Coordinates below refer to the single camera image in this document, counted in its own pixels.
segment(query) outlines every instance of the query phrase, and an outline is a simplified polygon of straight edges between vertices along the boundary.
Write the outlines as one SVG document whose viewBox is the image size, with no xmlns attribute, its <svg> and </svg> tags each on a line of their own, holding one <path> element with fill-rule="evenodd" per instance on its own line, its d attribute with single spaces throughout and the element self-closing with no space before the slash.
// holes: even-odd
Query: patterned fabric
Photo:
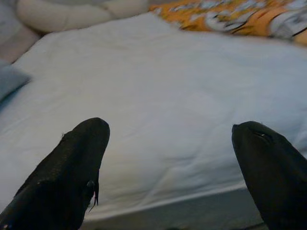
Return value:
<svg viewBox="0 0 307 230">
<path fill-rule="evenodd" d="M 307 45 L 305 0 L 182 0 L 150 10 L 183 30 L 278 37 Z"/>
</svg>

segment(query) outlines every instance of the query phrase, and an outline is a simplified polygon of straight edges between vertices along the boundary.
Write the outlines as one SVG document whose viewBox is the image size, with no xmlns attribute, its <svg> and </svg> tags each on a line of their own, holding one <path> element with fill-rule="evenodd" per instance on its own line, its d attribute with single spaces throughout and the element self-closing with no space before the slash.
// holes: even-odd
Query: bed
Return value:
<svg viewBox="0 0 307 230">
<path fill-rule="evenodd" d="M 306 155 L 307 53 L 282 41 L 183 32 L 152 13 L 51 33 L 14 67 L 0 107 L 0 209 L 61 135 L 110 124 L 99 206 L 84 230 L 234 230 L 261 223 L 231 127 L 263 122 Z"/>
</svg>

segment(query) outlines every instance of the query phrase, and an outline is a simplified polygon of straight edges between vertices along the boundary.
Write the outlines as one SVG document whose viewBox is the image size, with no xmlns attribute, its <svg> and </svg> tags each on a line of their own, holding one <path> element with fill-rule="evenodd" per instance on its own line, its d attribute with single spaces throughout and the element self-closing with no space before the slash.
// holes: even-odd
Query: white bed sheet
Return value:
<svg viewBox="0 0 307 230">
<path fill-rule="evenodd" d="M 33 80 L 0 111 L 0 209 L 90 117 L 111 138 L 87 219 L 244 187 L 232 124 L 263 122 L 306 153 L 306 63 L 301 47 L 180 32 L 150 13 L 47 35 L 15 63 Z"/>
</svg>

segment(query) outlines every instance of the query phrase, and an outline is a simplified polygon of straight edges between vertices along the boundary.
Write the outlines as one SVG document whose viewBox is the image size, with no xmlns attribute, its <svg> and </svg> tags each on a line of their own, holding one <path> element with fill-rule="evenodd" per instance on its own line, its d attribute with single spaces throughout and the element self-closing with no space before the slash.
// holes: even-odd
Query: gray cushion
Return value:
<svg viewBox="0 0 307 230">
<path fill-rule="evenodd" d="M 30 76 L 0 60 L 0 101 L 7 95 L 27 84 Z"/>
</svg>

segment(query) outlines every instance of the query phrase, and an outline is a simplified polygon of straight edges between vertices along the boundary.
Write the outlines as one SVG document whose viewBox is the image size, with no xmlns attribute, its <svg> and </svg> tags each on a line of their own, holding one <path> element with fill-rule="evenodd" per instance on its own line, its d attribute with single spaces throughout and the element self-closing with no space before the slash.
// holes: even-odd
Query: mattress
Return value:
<svg viewBox="0 0 307 230">
<path fill-rule="evenodd" d="M 263 122 L 307 152 L 306 61 L 297 46 L 182 32 L 151 13 L 46 35 L 14 64 L 32 81 L 0 110 L 0 209 L 90 117 L 111 137 L 86 221 L 245 188 L 234 123 Z"/>
</svg>

